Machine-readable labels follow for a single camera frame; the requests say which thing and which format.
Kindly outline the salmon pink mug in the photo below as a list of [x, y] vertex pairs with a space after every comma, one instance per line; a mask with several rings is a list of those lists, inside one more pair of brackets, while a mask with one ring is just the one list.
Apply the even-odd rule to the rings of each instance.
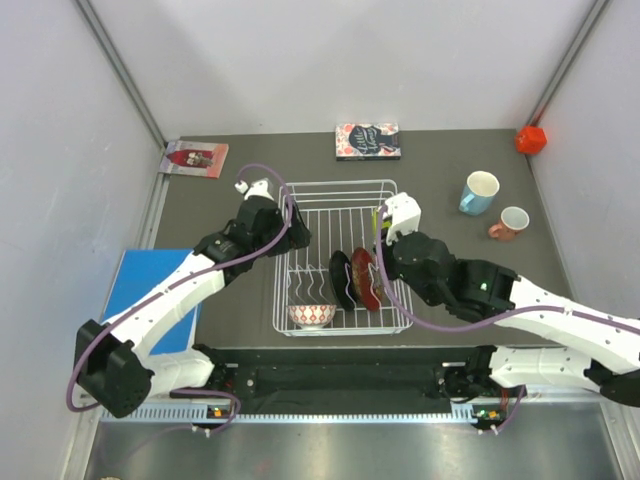
[[523, 232], [530, 223], [530, 217], [526, 210], [517, 206], [508, 206], [500, 214], [499, 221], [488, 230], [490, 238], [509, 242]]

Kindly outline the dark red plate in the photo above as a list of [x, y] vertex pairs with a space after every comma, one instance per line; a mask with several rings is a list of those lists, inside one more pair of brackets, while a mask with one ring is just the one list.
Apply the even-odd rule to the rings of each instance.
[[361, 304], [370, 312], [378, 312], [385, 297], [378, 277], [377, 266], [371, 253], [363, 247], [351, 256], [351, 272], [354, 291]]

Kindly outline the light blue mug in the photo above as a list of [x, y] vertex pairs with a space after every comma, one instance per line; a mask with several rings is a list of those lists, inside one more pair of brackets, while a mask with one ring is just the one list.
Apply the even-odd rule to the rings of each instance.
[[484, 213], [500, 190], [500, 182], [492, 173], [475, 171], [471, 173], [464, 186], [459, 210], [470, 216]]

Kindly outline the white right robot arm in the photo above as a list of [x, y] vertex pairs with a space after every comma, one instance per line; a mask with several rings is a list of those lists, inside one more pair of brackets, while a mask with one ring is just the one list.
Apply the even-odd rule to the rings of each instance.
[[580, 388], [629, 407], [639, 404], [639, 322], [555, 295], [486, 260], [460, 259], [418, 229], [420, 210], [389, 200], [373, 214], [374, 252], [388, 294], [400, 280], [428, 306], [464, 321], [461, 332], [495, 325], [552, 346], [484, 345], [463, 364], [440, 367], [441, 395], [470, 401], [529, 385]]

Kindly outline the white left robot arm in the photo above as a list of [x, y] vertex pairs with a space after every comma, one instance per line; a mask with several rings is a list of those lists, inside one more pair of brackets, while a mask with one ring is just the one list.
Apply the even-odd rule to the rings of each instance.
[[236, 219], [204, 237], [177, 269], [142, 299], [102, 324], [84, 323], [76, 334], [70, 384], [82, 387], [114, 417], [135, 411], [149, 397], [196, 388], [216, 396], [227, 374], [212, 351], [190, 345], [179, 353], [153, 354], [155, 345], [191, 310], [249, 271], [255, 259], [309, 245], [292, 199], [287, 209], [268, 196], [251, 195]]

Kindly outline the lime green plate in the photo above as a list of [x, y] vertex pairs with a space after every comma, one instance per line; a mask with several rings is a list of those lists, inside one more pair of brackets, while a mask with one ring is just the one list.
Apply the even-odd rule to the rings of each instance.
[[385, 220], [381, 217], [380, 209], [376, 208], [372, 211], [372, 232], [374, 238], [378, 238], [385, 230]]

